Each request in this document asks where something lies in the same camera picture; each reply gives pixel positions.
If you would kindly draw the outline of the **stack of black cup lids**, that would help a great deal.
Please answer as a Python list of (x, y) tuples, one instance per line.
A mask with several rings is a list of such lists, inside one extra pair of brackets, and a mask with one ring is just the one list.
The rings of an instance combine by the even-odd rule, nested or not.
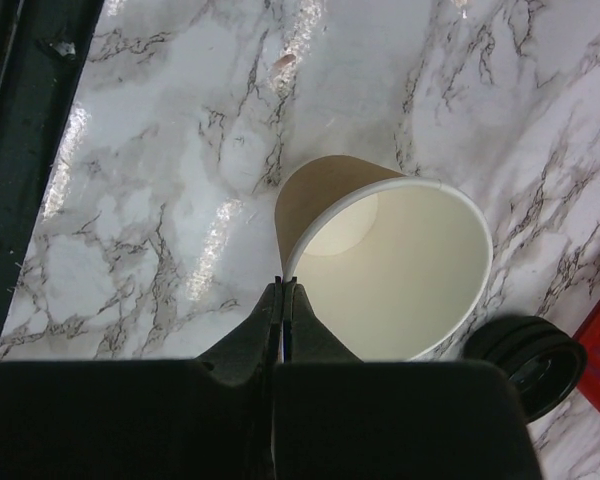
[(587, 366), (583, 345), (538, 316), (505, 315), (478, 328), (462, 349), (465, 359), (502, 370), (515, 387), (528, 423), (556, 408)]

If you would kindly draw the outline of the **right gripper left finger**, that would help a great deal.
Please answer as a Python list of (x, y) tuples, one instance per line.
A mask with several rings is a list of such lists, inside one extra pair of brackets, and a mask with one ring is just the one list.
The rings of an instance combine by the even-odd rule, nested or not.
[(0, 362), (0, 479), (269, 479), (283, 287), (188, 359)]

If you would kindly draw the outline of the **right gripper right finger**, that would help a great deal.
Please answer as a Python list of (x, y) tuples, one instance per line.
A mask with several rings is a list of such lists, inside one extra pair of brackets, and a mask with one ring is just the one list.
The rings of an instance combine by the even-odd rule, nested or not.
[(283, 289), (283, 360), (272, 375), (279, 479), (526, 479), (517, 394), (479, 361), (363, 363)]

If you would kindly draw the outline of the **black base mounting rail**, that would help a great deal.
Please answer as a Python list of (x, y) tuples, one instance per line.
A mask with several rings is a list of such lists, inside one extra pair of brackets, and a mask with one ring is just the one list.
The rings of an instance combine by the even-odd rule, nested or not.
[(0, 335), (102, 8), (0, 1)]

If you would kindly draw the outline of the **brown paper coffee cup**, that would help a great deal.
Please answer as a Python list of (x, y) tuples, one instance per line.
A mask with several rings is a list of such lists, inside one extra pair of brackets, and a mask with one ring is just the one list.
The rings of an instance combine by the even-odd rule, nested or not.
[(298, 168), (274, 222), (284, 281), (364, 361), (434, 350), (470, 316), (491, 271), (491, 232), (466, 194), (352, 156)]

